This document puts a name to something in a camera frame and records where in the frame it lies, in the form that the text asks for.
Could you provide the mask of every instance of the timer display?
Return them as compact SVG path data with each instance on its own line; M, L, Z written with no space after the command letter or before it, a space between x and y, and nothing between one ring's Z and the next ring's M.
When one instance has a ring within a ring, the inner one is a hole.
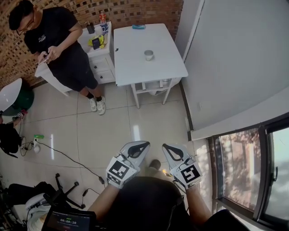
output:
M47 226L57 231L89 231L89 222L86 216L53 212Z

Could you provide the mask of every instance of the black sock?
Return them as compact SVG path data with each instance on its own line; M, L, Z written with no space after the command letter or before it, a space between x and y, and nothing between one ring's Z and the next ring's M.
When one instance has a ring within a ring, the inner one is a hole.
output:
M92 94L92 93L90 93L90 92L87 94L87 96L86 96L86 97L87 97L88 99L92 99L92 98L94 98L93 94Z
M99 102L101 101L103 98L100 96L100 97L96 97L96 101Z

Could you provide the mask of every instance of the smartphone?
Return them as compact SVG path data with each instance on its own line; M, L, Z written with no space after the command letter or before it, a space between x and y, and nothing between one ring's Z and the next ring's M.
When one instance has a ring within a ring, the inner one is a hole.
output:
M42 60L42 61L41 61L41 63L39 63L39 65L40 65L40 64L42 64L42 63L46 63L46 62L47 62L47 60L48 60L48 55L47 55L47 56L45 56L44 60Z

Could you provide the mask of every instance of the white wall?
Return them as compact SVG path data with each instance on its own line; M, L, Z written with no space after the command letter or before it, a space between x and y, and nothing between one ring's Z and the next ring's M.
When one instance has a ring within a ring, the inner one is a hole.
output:
M289 86L288 25L286 0L205 1L182 79L195 130Z
M200 0L184 0L182 14L175 39L176 46L183 57L186 45L189 41L191 29L199 7Z
M271 120L289 112L289 87L261 103L223 121L191 131L191 139L198 140Z

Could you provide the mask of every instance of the black t-shirt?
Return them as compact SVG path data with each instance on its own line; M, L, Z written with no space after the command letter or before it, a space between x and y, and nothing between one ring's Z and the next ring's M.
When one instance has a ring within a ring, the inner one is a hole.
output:
M180 197L177 187L169 181L135 177L120 190L107 215L107 228L126 231L248 231L228 210L216 213L202 227L196 227L191 223L184 203L172 210Z
M43 15L39 26L27 31L24 41L32 54L37 51L41 53L51 46L58 46L70 34L70 29L77 23L77 19L68 9L64 7L53 7L43 10ZM78 49L82 49L76 41L66 48L61 55L51 61L50 69L61 69L69 61L69 57Z

